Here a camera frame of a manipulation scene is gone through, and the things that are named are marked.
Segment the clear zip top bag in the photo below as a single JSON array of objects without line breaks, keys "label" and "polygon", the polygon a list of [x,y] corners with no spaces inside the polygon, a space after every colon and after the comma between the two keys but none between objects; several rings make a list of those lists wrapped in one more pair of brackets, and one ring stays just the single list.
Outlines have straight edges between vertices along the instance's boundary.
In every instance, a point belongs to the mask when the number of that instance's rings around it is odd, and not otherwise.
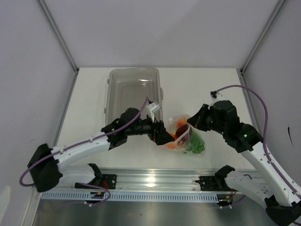
[{"label": "clear zip top bag", "polygon": [[160,147],[174,153],[201,155],[206,145],[197,130],[187,123],[189,115],[183,114],[169,118],[166,126],[167,132],[174,141],[161,145]]}]

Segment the green lettuce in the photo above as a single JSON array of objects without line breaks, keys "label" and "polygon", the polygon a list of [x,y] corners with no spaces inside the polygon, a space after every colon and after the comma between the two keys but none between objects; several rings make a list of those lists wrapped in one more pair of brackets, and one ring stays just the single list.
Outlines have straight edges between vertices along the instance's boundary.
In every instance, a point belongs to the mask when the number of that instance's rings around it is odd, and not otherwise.
[{"label": "green lettuce", "polygon": [[200,154],[201,152],[205,151],[205,142],[195,130],[192,131],[192,135],[186,145],[185,150],[193,154]]}]

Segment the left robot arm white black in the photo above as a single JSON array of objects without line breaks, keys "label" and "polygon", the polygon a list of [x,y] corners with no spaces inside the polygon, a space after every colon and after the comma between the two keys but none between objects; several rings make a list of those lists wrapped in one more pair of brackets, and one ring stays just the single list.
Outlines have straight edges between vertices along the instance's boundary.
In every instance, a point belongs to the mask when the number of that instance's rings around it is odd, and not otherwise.
[{"label": "left robot arm white black", "polygon": [[38,146],[27,167],[33,185],[39,193],[56,186],[76,188],[98,188],[102,183],[102,173],[98,166],[89,163],[76,167],[74,162],[95,153],[106,152],[127,142],[129,136],[147,135],[158,146],[174,141],[163,121],[147,116],[140,118],[136,108],[128,108],[121,116],[101,129],[95,136],[65,147]]}]

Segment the dark red apple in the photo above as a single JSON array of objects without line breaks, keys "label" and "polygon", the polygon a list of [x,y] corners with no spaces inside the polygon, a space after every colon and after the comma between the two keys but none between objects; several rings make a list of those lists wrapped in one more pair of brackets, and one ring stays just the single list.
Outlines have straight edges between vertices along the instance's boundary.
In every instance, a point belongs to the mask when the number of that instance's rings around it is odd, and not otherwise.
[{"label": "dark red apple", "polygon": [[176,140],[178,142],[186,142],[190,138],[190,126],[188,124],[178,128],[175,132]]}]

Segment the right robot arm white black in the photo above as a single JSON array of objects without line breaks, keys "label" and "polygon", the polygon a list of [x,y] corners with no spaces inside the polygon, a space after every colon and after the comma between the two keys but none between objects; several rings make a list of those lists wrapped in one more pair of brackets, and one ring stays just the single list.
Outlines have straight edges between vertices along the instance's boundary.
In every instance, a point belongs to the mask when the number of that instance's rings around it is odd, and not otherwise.
[{"label": "right robot arm white black", "polygon": [[202,105],[187,120],[201,131],[214,131],[241,154],[257,170],[266,186],[258,184],[231,166],[216,172],[215,186],[238,190],[260,204],[269,218],[278,226],[288,226],[301,216],[301,188],[272,157],[263,143],[263,137],[250,124],[240,122],[236,107],[229,101]]}]

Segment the clear grey plastic bin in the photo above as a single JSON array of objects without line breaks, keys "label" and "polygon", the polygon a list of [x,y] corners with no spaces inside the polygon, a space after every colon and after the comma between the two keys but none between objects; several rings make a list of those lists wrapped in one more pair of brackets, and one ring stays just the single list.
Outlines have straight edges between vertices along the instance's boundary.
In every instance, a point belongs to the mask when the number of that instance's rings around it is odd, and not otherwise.
[{"label": "clear grey plastic bin", "polygon": [[119,118],[126,109],[141,109],[146,97],[162,105],[163,90],[156,68],[114,69],[108,78],[105,124]]}]

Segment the orange fruit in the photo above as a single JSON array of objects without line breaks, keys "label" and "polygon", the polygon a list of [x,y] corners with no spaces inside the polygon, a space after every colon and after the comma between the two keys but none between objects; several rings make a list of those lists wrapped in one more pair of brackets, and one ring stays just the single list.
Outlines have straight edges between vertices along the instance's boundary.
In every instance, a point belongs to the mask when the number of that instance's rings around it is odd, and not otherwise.
[{"label": "orange fruit", "polygon": [[165,144],[164,148],[167,148],[169,150],[174,150],[177,148],[177,145],[175,144],[176,136],[175,134],[170,134],[170,135],[174,138],[174,140],[172,142]]}]

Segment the peach fruit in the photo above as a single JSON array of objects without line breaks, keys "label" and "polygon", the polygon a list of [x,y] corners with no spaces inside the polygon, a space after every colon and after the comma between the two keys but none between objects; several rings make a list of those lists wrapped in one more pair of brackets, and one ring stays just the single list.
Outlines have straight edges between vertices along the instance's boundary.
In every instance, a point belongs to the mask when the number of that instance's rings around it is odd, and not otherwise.
[{"label": "peach fruit", "polygon": [[177,121],[176,127],[177,127],[177,128],[180,128],[180,127],[182,127],[182,126],[184,126],[184,125],[186,125],[186,124],[187,124],[186,118],[181,118],[181,119],[179,119],[179,120]]}]

